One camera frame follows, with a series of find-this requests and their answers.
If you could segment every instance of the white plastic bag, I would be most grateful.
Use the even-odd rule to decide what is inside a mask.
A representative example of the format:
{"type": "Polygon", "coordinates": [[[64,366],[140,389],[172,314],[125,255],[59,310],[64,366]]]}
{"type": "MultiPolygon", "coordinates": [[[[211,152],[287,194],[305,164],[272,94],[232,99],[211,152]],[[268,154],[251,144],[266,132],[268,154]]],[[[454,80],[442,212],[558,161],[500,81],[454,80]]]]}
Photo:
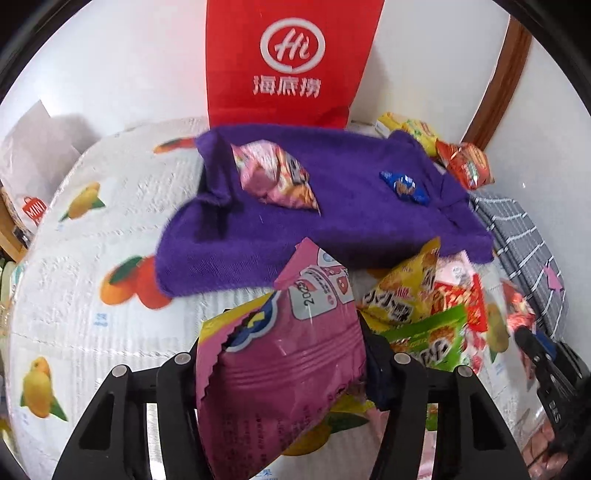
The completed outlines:
{"type": "Polygon", "coordinates": [[[0,181],[18,215],[33,234],[61,181],[80,157],[41,101],[25,113],[0,145],[0,181]]]}

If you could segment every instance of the bed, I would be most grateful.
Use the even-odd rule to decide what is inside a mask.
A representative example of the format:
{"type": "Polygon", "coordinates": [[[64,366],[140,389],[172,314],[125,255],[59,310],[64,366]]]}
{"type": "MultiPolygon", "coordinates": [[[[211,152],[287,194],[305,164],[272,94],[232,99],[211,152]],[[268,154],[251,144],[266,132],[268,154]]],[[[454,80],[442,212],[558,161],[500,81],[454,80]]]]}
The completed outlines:
{"type": "MultiPolygon", "coordinates": [[[[155,145],[206,131],[205,119],[144,125],[107,137],[88,149],[67,175],[41,221],[22,266],[24,274],[10,318],[7,365],[8,407],[21,462],[33,480],[49,480],[76,422],[96,389],[117,364],[133,370],[161,365],[186,351],[201,324],[225,309],[269,291],[242,288],[176,298],[147,306],[139,297],[119,304],[105,296],[105,279],[130,258],[154,255],[171,215],[197,192],[201,159],[196,150],[158,156],[155,145]],[[73,208],[81,195],[92,198],[73,208]],[[36,369],[50,373],[55,402],[51,411],[24,405],[23,390],[36,369]]],[[[477,265],[483,286],[503,308],[500,284],[507,273],[499,261],[477,265]]],[[[539,425],[541,406],[528,386],[514,342],[501,361],[480,378],[520,447],[539,425]]],[[[155,410],[148,411],[152,475],[164,479],[155,410]]],[[[379,443],[369,426],[333,435],[325,448],[299,458],[280,457],[266,477],[334,478],[369,475],[379,443]],[[335,462],[351,452],[349,462],[335,462]]]]}

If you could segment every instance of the purple towel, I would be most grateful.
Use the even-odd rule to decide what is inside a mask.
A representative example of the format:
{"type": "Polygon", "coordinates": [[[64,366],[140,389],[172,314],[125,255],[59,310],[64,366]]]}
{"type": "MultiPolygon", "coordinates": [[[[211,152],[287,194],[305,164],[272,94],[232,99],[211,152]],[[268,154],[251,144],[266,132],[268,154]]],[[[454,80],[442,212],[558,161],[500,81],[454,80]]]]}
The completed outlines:
{"type": "Polygon", "coordinates": [[[466,250],[492,260],[492,238],[468,208],[468,194],[441,175],[404,132],[387,140],[340,130],[236,125],[195,139],[203,156],[197,196],[173,216],[156,254],[156,273],[170,296],[270,286],[304,237],[349,268],[389,268],[441,237],[441,254],[466,250]],[[230,143],[269,140],[310,173],[322,216],[265,205],[240,187],[230,143]],[[429,206],[400,200],[379,178],[405,173],[422,185],[429,206]]]}

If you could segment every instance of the mattress fabric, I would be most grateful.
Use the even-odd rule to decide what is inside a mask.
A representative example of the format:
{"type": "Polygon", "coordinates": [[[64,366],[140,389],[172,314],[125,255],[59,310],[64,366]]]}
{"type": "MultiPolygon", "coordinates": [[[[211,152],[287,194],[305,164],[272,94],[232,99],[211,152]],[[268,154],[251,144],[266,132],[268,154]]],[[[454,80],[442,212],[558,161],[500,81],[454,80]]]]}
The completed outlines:
{"type": "MultiPolygon", "coordinates": [[[[207,129],[199,119],[147,125],[105,138],[76,163],[51,202],[25,259],[10,319],[7,395],[23,467],[49,480],[74,426],[109,371],[158,367],[188,350],[202,321],[268,291],[245,288],[194,295],[151,310],[137,296],[105,304],[101,285],[129,257],[154,255],[173,213],[195,196],[202,161],[196,150],[157,156],[152,149],[207,129]],[[64,218],[72,200],[99,183],[105,205],[64,218]],[[63,415],[45,418],[21,406],[25,377],[43,357],[63,415]]],[[[149,409],[150,454],[162,471],[155,407],[149,409]]]]}

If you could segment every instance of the yellow snack bag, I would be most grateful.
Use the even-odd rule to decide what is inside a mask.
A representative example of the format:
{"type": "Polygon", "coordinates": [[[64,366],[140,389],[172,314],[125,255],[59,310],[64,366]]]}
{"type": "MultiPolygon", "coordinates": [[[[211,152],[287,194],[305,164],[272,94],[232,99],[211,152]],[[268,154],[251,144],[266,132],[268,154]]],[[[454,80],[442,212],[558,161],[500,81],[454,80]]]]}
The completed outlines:
{"type": "Polygon", "coordinates": [[[375,129],[385,138],[394,130],[404,130],[421,144],[429,157],[438,157],[436,142],[439,135],[425,122],[385,112],[376,120],[375,129]]]}
{"type": "Polygon", "coordinates": [[[418,255],[392,269],[363,297],[361,314],[374,331],[384,330],[379,323],[398,326],[431,315],[440,247],[439,237],[427,242],[418,255]]]}

